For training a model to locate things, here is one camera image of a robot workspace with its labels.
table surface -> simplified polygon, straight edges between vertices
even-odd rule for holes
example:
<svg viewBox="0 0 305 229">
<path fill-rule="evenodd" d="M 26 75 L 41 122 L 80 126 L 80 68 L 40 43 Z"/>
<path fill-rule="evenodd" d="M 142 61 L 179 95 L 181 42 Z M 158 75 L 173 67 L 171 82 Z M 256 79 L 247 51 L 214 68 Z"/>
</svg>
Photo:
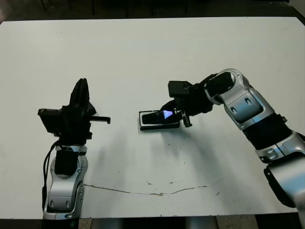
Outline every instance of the table surface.
<svg viewBox="0 0 305 229">
<path fill-rule="evenodd" d="M 296 18 L 4 22 L 0 218 L 42 218 L 42 163 L 56 138 L 37 111 L 67 104 L 81 77 L 99 115 L 112 119 L 92 123 L 83 218 L 295 211 L 276 199 L 222 106 L 191 117 L 191 128 L 148 133 L 138 112 L 169 100 L 169 80 L 236 68 L 304 134 L 304 40 Z"/>
</svg>

scratch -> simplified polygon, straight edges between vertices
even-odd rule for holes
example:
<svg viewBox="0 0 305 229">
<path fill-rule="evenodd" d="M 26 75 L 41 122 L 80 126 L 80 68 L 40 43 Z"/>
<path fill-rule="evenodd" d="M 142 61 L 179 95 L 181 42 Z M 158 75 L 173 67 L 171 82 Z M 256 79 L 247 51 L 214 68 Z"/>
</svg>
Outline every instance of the scratch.
<svg viewBox="0 0 305 229">
<path fill-rule="evenodd" d="M 86 185 L 86 184 L 84 184 L 84 185 L 88 186 L 88 187 L 94 187 L 94 188 L 99 188 L 99 189 L 104 189 L 104 190 L 109 190 L 109 191 L 116 191 L 116 192 L 122 192 L 122 193 L 131 193 L 131 192 L 126 192 L 126 191 L 117 190 L 117 189 L 113 189 L 113 188 L 98 187 L 98 186 L 95 186 L 95 185 Z"/>
<path fill-rule="evenodd" d="M 202 188 L 202 187 L 207 187 L 207 186 L 197 186 L 197 187 L 188 187 L 188 188 L 183 188 L 180 189 L 178 191 L 175 192 L 170 192 L 170 193 L 141 193 L 141 192 L 127 192 L 127 191 L 122 191 L 122 190 L 118 190 L 118 189 L 113 189 L 113 188 L 107 188 L 107 187 L 98 187 L 95 185 L 87 185 L 84 184 L 87 187 L 93 187 L 93 188 L 98 188 L 98 189 L 104 189 L 104 190 L 108 190 L 108 191 L 116 191 L 116 192 L 122 192 L 122 193 L 128 193 L 128 194 L 136 194 L 136 195 L 152 195 L 152 196 L 159 196 L 159 197 L 163 197 L 164 195 L 173 195 L 182 191 L 186 191 L 186 190 L 191 190 L 191 189 L 196 189 L 196 188 Z"/>
<path fill-rule="evenodd" d="M 214 186 L 214 185 L 218 184 L 219 182 L 221 182 L 221 181 L 227 179 L 229 176 L 230 176 L 230 175 L 227 175 L 227 176 L 225 176 L 224 178 L 222 178 L 222 179 L 220 179 L 220 180 L 217 180 L 217 181 L 216 181 L 214 184 L 212 184 L 211 186 Z"/>
<path fill-rule="evenodd" d="M 186 191 L 186 190 L 191 190 L 191 189 L 195 189 L 195 188 L 200 188 L 200 187 L 207 187 L 207 186 L 198 186 L 198 187 L 188 187 L 188 188 L 184 188 L 184 189 L 181 189 L 181 190 L 178 190 L 178 191 L 175 191 L 175 192 L 172 192 L 172 193 L 168 193 L 168 194 L 176 194 L 178 192 L 182 192 L 182 191 Z"/>
<path fill-rule="evenodd" d="M 107 188 L 107 187 L 99 187 L 99 186 L 95 186 L 95 185 L 87 185 L 87 184 L 84 184 L 85 186 L 87 187 L 93 187 L 93 188 L 98 188 L 98 189 L 104 189 L 104 190 L 108 190 L 108 191 L 115 191 L 115 192 L 122 192 L 122 193 L 128 193 L 128 194 L 135 194 L 135 195 L 151 195 L 151 196 L 159 196 L 159 197 L 163 197 L 164 195 L 174 195 L 174 194 L 177 194 L 179 192 L 183 192 L 183 191 L 187 191 L 187 190 L 192 190 L 192 189 L 197 189 L 197 188 L 203 188 L 203 187 L 211 187 L 211 186 L 214 186 L 216 185 L 217 183 L 225 180 L 226 178 L 228 178 L 229 175 L 227 175 L 226 177 L 216 181 L 214 184 L 210 185 L 210 186 L 197 186 L 197 187 L 187 187 L 187 188 L 183 188 L 183 189 L 180 189 L 180 190 L 177 190 L 175 192 L 169 192 L 169 193 L 163 193 L 163 192 L 160 192 L 160 193 L 141 193 L 141 192 L 127 192 L 127 191 L 122 191 L 122 190 L 118 190 L 118 189 L 114 189 L 114 188 Z"/>
</svg>

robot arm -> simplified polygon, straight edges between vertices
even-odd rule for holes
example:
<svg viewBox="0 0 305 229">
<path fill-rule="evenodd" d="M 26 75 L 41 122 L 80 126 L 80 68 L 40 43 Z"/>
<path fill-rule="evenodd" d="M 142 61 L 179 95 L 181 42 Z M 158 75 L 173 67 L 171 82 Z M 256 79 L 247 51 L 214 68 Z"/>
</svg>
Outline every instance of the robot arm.
<svg viewBox="0 0 305 229">
<path fill-rule="evenodd" d="M 92 138 L 90 121 L 110 123 L 109 117 L 96 114 L 89 102 L 86 79 L 80 79 L 67 106 L 61 109 L 39 109 L 44 126 L 49 133 L 59 137 L 43 163 L 44 186 L 42 188 L 42 228 L 78 228 L 84 196 L 83 179 L 88 168 L 86 141 Z M 51 163 L 52 184 L 47 191 L 47 174 L 50 154 L 56 148 Z"/>
<path fill-rule="evenodd" d="M 305 137 L 290 130 L 286 119 L 236 69 L 212 74 L 195 85 L 187 81 L 169 81 L 170 97 L 161 109 L 175 110 L 186 127 L 189 116 L 207 113 L 214 104 L 224 109 L 255 147 L 256 154 L 268 166 L 264 174 L 277 198 L 297 208 L 305 228 Z"/>
</svg>

